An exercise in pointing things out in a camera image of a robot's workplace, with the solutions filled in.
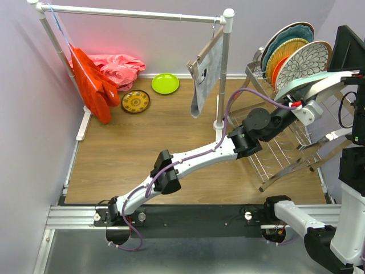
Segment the orange plastic plate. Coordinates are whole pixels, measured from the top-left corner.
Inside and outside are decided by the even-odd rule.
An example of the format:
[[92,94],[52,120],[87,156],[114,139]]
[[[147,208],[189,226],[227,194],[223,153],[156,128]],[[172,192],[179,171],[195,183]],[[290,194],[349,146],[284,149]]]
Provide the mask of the orange plastic plate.
[[277,80],[277,76],[279,74],[279,71],[281,69],[281,67],[283,66],[283,64],[286,62],[286,60],[288,59],[288,55],[285,56],[284,58],[282,58],[275,66],[274,70],[273,70],[273,73],[271,75],[271,85],[272,87],[274,88],[275,87],[275,83],[276,83],[276,80]]

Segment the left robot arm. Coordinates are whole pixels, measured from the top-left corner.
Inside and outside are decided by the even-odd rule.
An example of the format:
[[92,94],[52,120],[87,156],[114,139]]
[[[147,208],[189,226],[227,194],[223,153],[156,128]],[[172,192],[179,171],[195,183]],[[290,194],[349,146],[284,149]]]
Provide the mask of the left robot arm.
[[157,195],[169,195],[181,189],[180,179],[207,166],[245,158],[262,149],[261,142],[268,142],[291,125],[306,104],[301,100],[280,104],[250,88],[240,88],[229,98],[225,112],[228,113],[234,97],[250,92],[274,105],[273,112],[255,108],[242,124],[232,132],[224,131],[219,140],[194,150],[170,154],[161,151],[153,170],[147,178],[129,193],[111,198],[108,202],[107,219],[113,225],[129,223],[127,216]]

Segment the lime green plate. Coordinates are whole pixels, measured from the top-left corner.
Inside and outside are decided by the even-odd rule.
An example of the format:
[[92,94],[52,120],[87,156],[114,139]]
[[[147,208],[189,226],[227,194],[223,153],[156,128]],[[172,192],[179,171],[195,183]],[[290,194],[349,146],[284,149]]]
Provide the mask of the lime green plate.
[[177,76],[170,73],[161,73],[151,82],[152,89],[158,94],[168,95],[174,93],[180,86]]

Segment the woven bamboo plate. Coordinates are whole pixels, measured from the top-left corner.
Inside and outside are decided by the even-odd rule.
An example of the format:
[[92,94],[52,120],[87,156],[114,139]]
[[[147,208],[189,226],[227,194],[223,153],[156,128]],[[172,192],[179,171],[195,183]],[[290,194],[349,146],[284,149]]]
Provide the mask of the woven bamboo plate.
[[289,57],[292,53],[308,44],[309,42],[303,38],[293,38],[283,42],[271,54],[265,69],[265,78],[271,78],[273,71],[278,62],[284,57]]

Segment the brown rim floral plate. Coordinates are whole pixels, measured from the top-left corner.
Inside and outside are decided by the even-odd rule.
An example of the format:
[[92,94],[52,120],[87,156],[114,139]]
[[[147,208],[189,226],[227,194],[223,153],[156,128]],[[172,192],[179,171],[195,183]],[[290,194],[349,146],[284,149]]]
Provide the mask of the brown rim floral plate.
[[279,91],[292,80],[326,71],[332,55],[332,46],[326,41],[306,44],[291,54],[280,68],[275,81],[275,90]]

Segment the light blue divided tray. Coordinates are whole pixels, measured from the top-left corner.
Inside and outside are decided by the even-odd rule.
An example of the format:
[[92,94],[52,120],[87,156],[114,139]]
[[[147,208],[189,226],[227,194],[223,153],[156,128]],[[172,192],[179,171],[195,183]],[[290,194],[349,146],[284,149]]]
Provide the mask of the light blue divided tray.
[[291,90],[295,90],[296,88],[300,88],[301,86],[305,86],[307,84],[314,84],[320,80],[324,80],[324,79],[326,79],[330,76],[334,76],[334,75],[335,75],[335,72],[324,71],[324,72],[310,75],[305,78],[298,78],[298,79],[292,80],[289,83],[287,83],[285,86],[278,89],[278,92],[277,92],[274,100],[276,102],[279,102],[279,100],[281,100],[283,97],[285,97],[286,94],[288,92],[290,92]]

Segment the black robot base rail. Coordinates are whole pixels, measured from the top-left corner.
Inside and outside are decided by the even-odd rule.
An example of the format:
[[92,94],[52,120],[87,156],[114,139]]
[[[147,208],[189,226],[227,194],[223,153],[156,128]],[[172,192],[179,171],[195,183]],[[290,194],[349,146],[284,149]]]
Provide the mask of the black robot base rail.
[[231,205],[157,205],[139,207],[123,216],[116,206],[98,208],[97,227],[107,227],[107,236],[120,240],[126,233],[113,234],[126,228],[131,237],[144,239],[249,237],[284,243],[297,238],[289,225],[273,219],[262,204]]

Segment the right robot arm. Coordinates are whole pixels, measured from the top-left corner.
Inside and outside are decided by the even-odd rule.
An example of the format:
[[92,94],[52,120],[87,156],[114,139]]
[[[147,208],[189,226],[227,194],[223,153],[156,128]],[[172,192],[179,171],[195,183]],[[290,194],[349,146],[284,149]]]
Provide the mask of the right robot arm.
[[354,144],[345,145],[339,163],[342,197],[336,227],[313,219],[284,196],[270,197],[262,210],[263,219],[288,224],[303,238],[309,256],[331,273],[353,273],[364,268],[364,41],[347,25],[339,26],[329,70],[355,70],[341,82],[356,85],[353,125],[345,134]]

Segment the white striped plate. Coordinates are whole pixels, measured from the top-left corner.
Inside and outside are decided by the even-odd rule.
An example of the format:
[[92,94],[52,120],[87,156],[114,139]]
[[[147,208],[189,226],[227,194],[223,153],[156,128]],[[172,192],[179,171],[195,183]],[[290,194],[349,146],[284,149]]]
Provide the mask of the white striped plate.
[[303,97],[303,100],[305,102],[314,100],[317,103],[325,101],[328,97],[345,88],[346,85],[341,82],[342,78],[351,77],[353,74],[355,74],[353,71],[332,72],[327,78],[313,84]]

